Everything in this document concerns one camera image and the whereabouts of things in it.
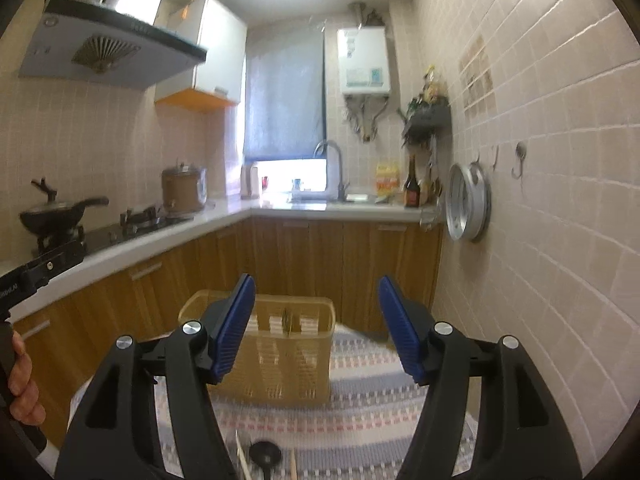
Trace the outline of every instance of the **white wall cabinet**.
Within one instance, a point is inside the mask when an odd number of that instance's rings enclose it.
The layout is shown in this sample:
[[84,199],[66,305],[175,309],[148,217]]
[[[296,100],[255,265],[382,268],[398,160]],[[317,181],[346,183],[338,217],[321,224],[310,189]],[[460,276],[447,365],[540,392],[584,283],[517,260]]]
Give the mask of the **white wall cabinet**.
[[240,102],[246,25],[217,0],[174,12],[169,30],[207,49],[203,64],[156,85],[156,103],[209,111]]

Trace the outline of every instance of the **silver screw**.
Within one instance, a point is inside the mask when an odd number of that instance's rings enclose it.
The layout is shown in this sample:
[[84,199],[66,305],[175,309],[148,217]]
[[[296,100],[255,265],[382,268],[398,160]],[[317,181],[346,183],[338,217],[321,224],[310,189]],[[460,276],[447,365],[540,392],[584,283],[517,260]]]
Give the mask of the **silver screw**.
[[182,326],[182,331],[185,334],[193,335],[193,334],[197,334],[200,331],[201,328],[202,328],[202,325],[199,322],[197,322],[197,321],[187,321]]
[[116,346],[120,350],[124,350],[125,348],[129,348],[133,345],[133,338],[130,335],[123,335],[118,338],[116,341]]
[[514,338],[512,335],[505,336],[502,340],[502,344],[511,350],[515,350],[518,346],[520,346],[520,342]]
[[443,321],[436,323],[433,329],[440,335],[450,335],[453,332],[453,327]]

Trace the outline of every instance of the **metal hook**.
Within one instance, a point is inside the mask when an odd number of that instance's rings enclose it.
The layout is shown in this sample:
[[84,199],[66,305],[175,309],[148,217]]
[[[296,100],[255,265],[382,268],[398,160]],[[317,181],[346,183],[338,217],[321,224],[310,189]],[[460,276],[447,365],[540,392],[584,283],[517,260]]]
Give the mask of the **metal hook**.
[[500,146],[496,145],[495,146],[495,160],[494,163],[491,165],[492,169],[495,171],[495,167],[498,165],[498,152],[500,151]]
[[520,174],[516,175],[516,172],[513,171],[513,168],[511,168],[511,176],[516,180],[519,180],[522,178],[522,167],[524,165],[524,159],[527,158],[527,147],[525,146],[524,142],[519,142],[518,144],[516,144],[516,156],[520,161]]

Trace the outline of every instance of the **brown slow cooker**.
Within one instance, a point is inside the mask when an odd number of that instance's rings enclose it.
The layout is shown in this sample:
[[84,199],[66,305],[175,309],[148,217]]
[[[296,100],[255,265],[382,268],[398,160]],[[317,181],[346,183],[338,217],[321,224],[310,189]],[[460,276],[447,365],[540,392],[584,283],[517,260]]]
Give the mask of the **brown slow cooker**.
[[162,200],[169,216],[197,213],[207,201],[207,170],[179,164],[162,172]]

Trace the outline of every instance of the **wok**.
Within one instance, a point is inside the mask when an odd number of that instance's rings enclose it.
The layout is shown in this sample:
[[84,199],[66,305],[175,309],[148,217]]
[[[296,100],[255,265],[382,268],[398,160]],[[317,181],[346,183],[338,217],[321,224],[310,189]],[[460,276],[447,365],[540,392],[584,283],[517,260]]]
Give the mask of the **wok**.
[[84,209],[91,206],[109,205],[105,196],[96,196],[80,202],[56,202],[57,191],[47,186],[45,179],[31,183],[47,194],[46,204],[32,207],[20,213],[22,225],[38,238],[74,229],[84,215]]

